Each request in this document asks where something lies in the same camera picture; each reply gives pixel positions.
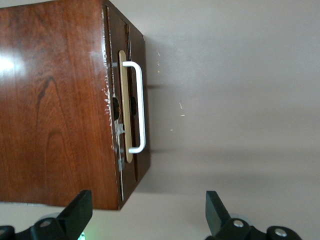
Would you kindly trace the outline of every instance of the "screw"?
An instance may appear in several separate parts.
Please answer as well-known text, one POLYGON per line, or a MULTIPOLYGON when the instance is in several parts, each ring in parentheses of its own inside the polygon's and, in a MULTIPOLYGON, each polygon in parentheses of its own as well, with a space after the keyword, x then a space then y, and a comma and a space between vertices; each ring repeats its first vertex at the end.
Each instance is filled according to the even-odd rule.
POLYGON ((235 220, 233 222, 233 225, 235 225, 237 228, 243 228, 245 226, 244 223, 240 220, 235 220))
POLYGON ((51 224, 51 221, 44 221, 40 224, 40 228, 44 228, 44 227, 47 227, 51 224))
POLYGON ((277 228, 276 230, 274 230, 275 234, 277 234, 280 237, 286 237, 287 233, 285 230, 281 229, 281 228, 277 228))

